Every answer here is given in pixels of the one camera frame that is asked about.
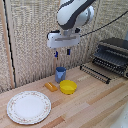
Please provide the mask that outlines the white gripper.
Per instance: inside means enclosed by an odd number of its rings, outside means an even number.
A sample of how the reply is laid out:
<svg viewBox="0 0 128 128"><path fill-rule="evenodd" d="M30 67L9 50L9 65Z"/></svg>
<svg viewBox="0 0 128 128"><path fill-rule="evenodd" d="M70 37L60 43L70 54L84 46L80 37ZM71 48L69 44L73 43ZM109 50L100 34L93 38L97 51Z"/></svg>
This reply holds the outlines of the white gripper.
<svg viewBox="0 0 128 128"><path fill-rule="evenodd" d="M62 35L59 30L47 34L47 46L51 49L74 46L80 42L80 35L74 33L71 35ZM59 53L55 50L55 58L58 60ZM67 49L67 55L71 55L71 49Z"/></svg>

